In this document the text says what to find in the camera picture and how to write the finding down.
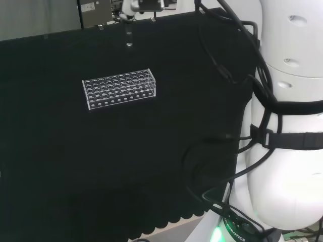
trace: black strap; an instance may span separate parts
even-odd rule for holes
[[[267,149],[320,150],[323,149],[323,133],[285,133],[277,134],[266,129],[265,133],[254,125],[250,136]]]

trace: black fabric backdrop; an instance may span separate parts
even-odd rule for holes
[[[124,242],[204,213],[181,155],[204,136],[238,137],[251,88],[219,78],[196,26],[193,13],[135,21],[132,48],[120,24],[0,43],[1,242]],[[205,17],[202,31],[236,80],[254,73],[236,27]],[[81,80],[146,68],[155,99],[88,112]],[[201,191],[234,172],[235,148],[192,152]]]

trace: black cable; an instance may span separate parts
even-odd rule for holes
[[[150,242],[149,240],[145,239],[145,238],[139,238],[139,239],[136,239],[132,242]]]
[[[267,66],[266,62],[264,61],[257,44],[254,42],[254,40],[252,39],[252,37],[249,34],[249,31],[244,27],[241,20],[238,18],[238,16],[235,14],[235,12],[230,8],[230,6],[227,4],[227,2],[225,0],[218,0],[218,2],[224,8],[224,10],[227,11],[227,13],[231,17],[231,19],[240,27],[240,30],[245,34],[245,36],[251,42],[254,52],[260,61],[261,68],[263,68],[265,76],[267,77],[267,85],[272,90],[272,87],[273,87],[272,78],[271,78],[268,66]]]
[[[315,239],[315,242],[318,242],[318,240],[319,240],[319,237],[320,237],[320,235],[321,235],[321,233],[322,233],[322,220],[323,220],[323,218],[321,218],[320,220],[319,220],[319,225],[318,225],[318,233],[317,233],[317,236],[316,236],[316,239]]]
[[[251,139],[251,137],[250,136],[248,136],[248,137],[240,137],[240,139],[239,140],[250,140]]]
[[[200,7],[203,9],[203,11],[206,13],[206,14],[209,14],[210,16],[218,19],[218,20],[221,20],[223,22],[226,22],[226,23],[230,23],[230,24],[235,24],[235,22],[230,19],[230,18],[227,18],[227,17],[224,17],[224,16],[221,16],[221,15],[218,15],[216,13],[213,13],[212,11],[210,11],[206,6],[204,6],[203,4],[200,4]],[[241,21],[243,25],[249,25],[249,26],[252,26],[253,27],[253,36],[255,38],[255,41],[258,41],[258,26],[255,22],[252,22],[252,21]]]
[[[209,51],[209,49],[207,48],[203,36],[202,36],[202,30],[201,30],[201,24],[199,21],[198,27],[197,27],[197,31],[198,31],[198,38],[200,41],[200,44],[204,50],[204,52],[208,55],[208,57],[211,59],[213,65],[216,67],[217,72],[219,72],[219,74],[222,76],[223,79],[227,80],[229,83],[235,83],[231,73],[222,65],[218,65],[217,61],[214,59],[213,55],[211,54],[211,52]]]
[[[77,0],[77,9],[79,11],[79,18],[80,18],[81,29],[84,29],[83,16],[82,16],[82,8],[81,8],[80,0]]]
[[[254,140],[251,140],[249,142],[249,144],[247,144],[245,147],[241,148],[238,150],[237,154],[243,153],[246,150],[249,150],[250,148],[252,148],[254,145],[256,144],[256,142]]]
[[[305,228],[308,232],[311,232],[311,233],[318,233],[318,231],[314,231],[313,229],[310,229],[309,227],[306,227]]]

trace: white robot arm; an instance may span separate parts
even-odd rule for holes
[[[120,18],[125,22],[132,22],[136,12],[160,12],[164,7],[164,0],[124,0]]]
[[[224,0],[218,2],[228,9]],[[267,133],[263,134],[263,142],[253,137],[252,148],[238,155],[236,172],[267,157],[251,172],[234,180],[230,205],[239,209],[242,213],[236,214],[252,222],[259,231],[278,231],[272,242],[282,242],[280,229],[305,228],[323,216],[323,136],[319,134],[323,132],[323,115],[316,111],[308,111],[311,115],[307,115],[304,108],[307,104],[300,106],[298,112],[297,104],[291,103],[317,102],[315,110],[323,113],[323,103],[319,103],[323,100],[323,1],[260,2],[263,13],[260,51],[264,64],[260,70],[265,74],[260,71],[256,76],[267,82],[271,78],[268,87],[271,90],[265,90],[264,83],[259,84],[258,89],[264,89],[263,97],[255,92],[246,106],[241,136],[252,137],[250,125]],[[129,23],[136,12],[157,12],[163,8],[162,0],[124,0],[121,18]],[[265,108],[270,112],[264,122]],[[280,144],[286,134],[299,135],[294,141],[287,137]],[[273,138],[278,145],[272,149]],[[220,227],[226,242],[255,241],[252,236],[240,235],[241,228],[229,218]]]

